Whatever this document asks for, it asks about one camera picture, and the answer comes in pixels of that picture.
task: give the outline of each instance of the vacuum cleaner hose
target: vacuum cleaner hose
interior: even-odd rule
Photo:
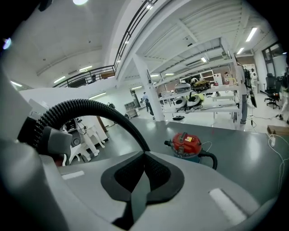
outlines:
[[[37,121],[34,127],[34,137],[32,143],[34,148],[38,148],[43,130],[46,126],[60,129],[69,120],[80,116],[101,116],[112,120],[127,130],[139,143],[143,151],[150,151],[148,144],[138,129],[117,110],[107,105],[88,99],[74,99],[59,103],[47,110]]]
[[[217,169],[218,160],[217,160],[217,157],[214,154],[209,153],[209,152],[205,152],[204,150],[202,150],[200,152],[200,154],[198,155],[198,157],[210,157],[210,158],[212,158],[212,160],[213,160],[213,169],[215,169],[215,170]]]

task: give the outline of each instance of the gray floor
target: gray floor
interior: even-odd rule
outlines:
[[[164,141],[171,139],[178,132],[197,135],[203,143],[211,141],[213,145],[210,152],[218,158],[219,173],[246,189],[260,204],[277,195],[281,160],[269,148],[266,134],[165,121],[154,122],[139,118],[134,118],[131,122],[142,133],[151,151],[171,156],[173,153],[164,145]],[[138,143],[119,125],[110,127],[107,135],[110,138],[105,143],[105,148],[99,148],[99,155],[91,161],[140,150]],[[288,145],[278,137],[275,150],[284,157],[288,156]],[[211,160],[206,157],[202,158],[201,163],[212,166]]]

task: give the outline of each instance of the metal railing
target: metal railing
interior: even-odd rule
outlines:
[[[94,83],[101,79],[107,79],[115,75],[115,68],[114,65],[99,67],[96,69],[92,69],[80,74],[77,74],[65,81],[54,86],[56,87],[63,87],[63,88],[79,88],[84,85],[88,85]]]
[[[67,80],[64,80],[61,83],[55,85],[54,88],[55,87],[78,88],[80,86],[84,86],[84,85],[93,83],[97,80],[101,80],[101,79],[103,79],[103,78],[101,78],[101,74],[106,73],[106,72],[102,72],[102,71],[106,71],[105,70],[106,68],[111,68],[110,71],[113,71],[115,73],[117,70],[117,67],[121,61],[123,53],[127,47],[127,44],[129,43],[129,40],[131,39],[131,35],[135,31],[136,27],[139,25],[140,21],[143,19],[143,17],[149,11],[149,9],[150,9],[149,5],[151,7],[153,7],[157,1],[158,0],[145,0],[143,2],[143,4],[140,6],[140,8],[137,10],[137,12],[135,13],[134,17],[132,18],[130,24],[128,25],[128,27],[126,29],[124,36],[122,37],[121,43],[120,43],[118,50],[117,50],[116,58],[114,60],[114,65],[100,67],[100,68],[96,68],[96,69],[84,72],[82,74],[78,74],[76,76],[73,76],[73,77],[71,77]],[[92,82],[92,74],[93,74],[93,71],[95,71],[95,70],[99,70],[99,73],[97,74],[95,81]]]

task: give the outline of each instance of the office chair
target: office chair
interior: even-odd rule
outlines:
[[[269,97],[269,100],[270,100],[270,102],[267,103],[267,105],[272,104],[273,109],[274,109],[274,105],[276,107],[279,107],[279,109],[280,109],[280,106],[277,105],[277,103],[276,103],[276,101],[280,100],[280,88],[281,88],[281,82],[279,81],[279,79],[277,79],[275,82],[275,92],[274,93],[267,93],[267,96]]]
[[[271,73],[268,73],[267,74],[267,78],[266,78],[266,83],[267,83],[267,87],[266,87],[266,90],[265,92],[268,94],[272,94],[272,93],[275,93],[275,83],[276,83],[276,78],[275,76],[273,76]]]

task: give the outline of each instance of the red vacuum cleaner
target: red vacuum cleaner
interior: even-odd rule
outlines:
[[[172,140],[166,140],[164,144],[172,148],[176,157],[188,161],[199,163],[200,157],[210,157],[213,160],[213,169],[217,169],[217,157],[202,149],[202,143],[195,135],[189,135],[187,132],[177,133]]]

